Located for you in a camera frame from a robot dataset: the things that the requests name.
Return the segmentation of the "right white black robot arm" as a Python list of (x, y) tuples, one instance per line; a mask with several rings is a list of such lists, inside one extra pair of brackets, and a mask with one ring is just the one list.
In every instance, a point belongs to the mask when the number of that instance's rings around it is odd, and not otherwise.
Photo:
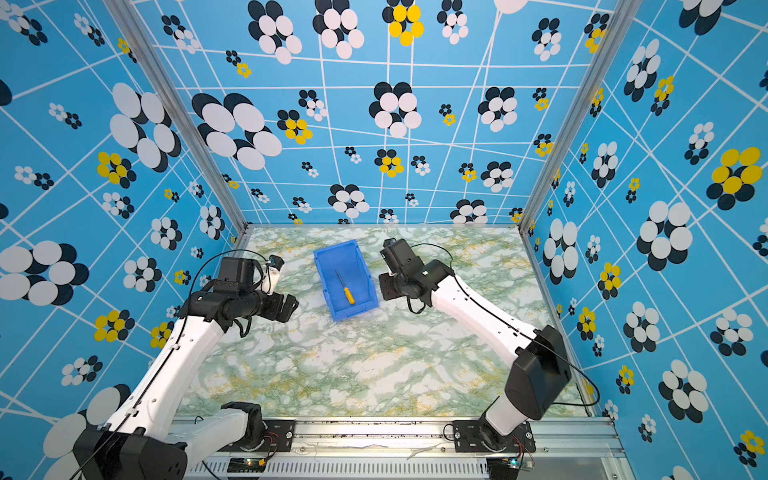
[(379, 276), (385, 300), (414, 300), (457, 320), (510, 367), (503, 392), (479, 417), (481, 441), (499, 451), (527, 420), (540, 420), (571, 381), (570, 364), (557, 329), (537, 328), (506, 313), (474, 291), (448, 265), (424, 262), (404, 239), (386, 239)]

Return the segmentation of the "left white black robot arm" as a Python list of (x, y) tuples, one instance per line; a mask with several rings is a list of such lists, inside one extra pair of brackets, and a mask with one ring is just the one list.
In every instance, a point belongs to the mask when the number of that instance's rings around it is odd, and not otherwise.
[(287, 322), (299, 302), (277, 292), (281, 257), (235, 249), (218, 255), (219, 274), (191, 291), (158, 358), (134, 392), (97, 430), (85, 430), (72, 454), (73, 479), (181, 479), (221, 448), (277, 448), (260, 405), (228, 402), (217, 414), (170, 432), (181, 400), (200, 366), (230, 330), (246, 337), (260, 317)]

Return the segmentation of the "yellow handle screwdriver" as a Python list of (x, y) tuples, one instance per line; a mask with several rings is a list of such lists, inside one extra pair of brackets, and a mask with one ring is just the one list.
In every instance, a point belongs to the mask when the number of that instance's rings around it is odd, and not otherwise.
[(355, 300), (355, 298), (354, 298), (350, 288), (345, 283), (345, 281), (343, 279), (343, 276), (341, 275), (340, 271), (336, 270), (335, 273), (336, 273), (336, 276), (337, 276), (337, 278), (339, 280), (339, 283), (341, 284), (341, 287), (343, 289), (343, 292), (344, 292), (344, 295), (345, 295), (345, 298), (346, 298), (348, 304), (349, 305), (355, 305), (356, 304), (356, 300)]

